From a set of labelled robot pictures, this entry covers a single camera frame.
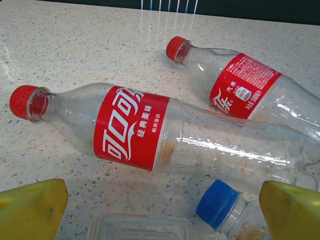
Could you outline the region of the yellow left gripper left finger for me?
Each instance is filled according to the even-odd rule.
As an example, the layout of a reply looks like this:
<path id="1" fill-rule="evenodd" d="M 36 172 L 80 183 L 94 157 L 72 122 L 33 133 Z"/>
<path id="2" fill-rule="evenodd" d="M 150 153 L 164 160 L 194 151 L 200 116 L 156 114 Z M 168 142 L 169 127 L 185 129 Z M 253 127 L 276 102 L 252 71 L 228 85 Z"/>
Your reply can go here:
<path id="1" fill-rule="evenodd" d="M 68 204 L 61 178 L 0 192 L 0 240 L 54 240 Z"/>

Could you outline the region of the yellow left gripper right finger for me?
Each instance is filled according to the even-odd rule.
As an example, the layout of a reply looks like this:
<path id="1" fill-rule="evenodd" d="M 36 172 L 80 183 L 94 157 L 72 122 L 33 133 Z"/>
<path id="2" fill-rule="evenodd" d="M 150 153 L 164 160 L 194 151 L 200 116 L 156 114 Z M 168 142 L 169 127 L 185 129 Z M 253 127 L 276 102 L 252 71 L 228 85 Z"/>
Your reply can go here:
<path id="1" fill-rule="evenodd" d="M 272 240 L 320 240 L 320 192 L 265 181 L 259 204 Z"/>

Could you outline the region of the clear bottle blue cap label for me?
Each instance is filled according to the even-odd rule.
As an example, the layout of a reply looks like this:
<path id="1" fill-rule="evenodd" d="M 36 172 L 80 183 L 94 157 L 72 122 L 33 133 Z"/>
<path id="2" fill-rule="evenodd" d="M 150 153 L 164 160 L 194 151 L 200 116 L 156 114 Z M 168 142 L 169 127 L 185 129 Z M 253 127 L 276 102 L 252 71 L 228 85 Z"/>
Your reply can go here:
<path id="1" fill-rule="evenodd" d="M 246 201 L 221 180 L 206 190 L 195 212 L 227 240 L 272 240 L 259 200 Z"/>

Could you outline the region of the clear square green-capped bottle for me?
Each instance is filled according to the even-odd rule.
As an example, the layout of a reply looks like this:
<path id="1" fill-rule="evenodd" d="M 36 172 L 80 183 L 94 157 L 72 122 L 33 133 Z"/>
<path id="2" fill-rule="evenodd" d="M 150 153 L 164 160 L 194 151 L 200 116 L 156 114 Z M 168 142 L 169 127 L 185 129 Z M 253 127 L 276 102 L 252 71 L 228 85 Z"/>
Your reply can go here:
<path id="1" fill-rule="evenodd" d="M 104 214 L 91 222 L 86 240 L 196 240 L 187 218 Z"/>

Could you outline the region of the clear cola bottle red label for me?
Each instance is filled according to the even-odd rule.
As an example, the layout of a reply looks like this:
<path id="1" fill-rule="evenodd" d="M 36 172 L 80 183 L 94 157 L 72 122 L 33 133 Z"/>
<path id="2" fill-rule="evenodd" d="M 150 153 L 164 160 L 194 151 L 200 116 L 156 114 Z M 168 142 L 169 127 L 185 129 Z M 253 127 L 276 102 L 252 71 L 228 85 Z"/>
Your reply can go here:
<path id="1" fill-rule="evenodd" d="M 290 77 L 235 50 L 173 37 L 166 55 L 186 68 L 195 94 L 241 119 L 288 125 L 320 143 L 320 98 Z"/>
<path id="2" fill-rule="evenodd" d="M 320 143 L 283 124 L 220 115 L 106 82 L 63 93 L 22 85 L 9 107 L 19 118 L 52 125 L 90 157 L 255 192 L 265 181 L 320 192 Z"/>

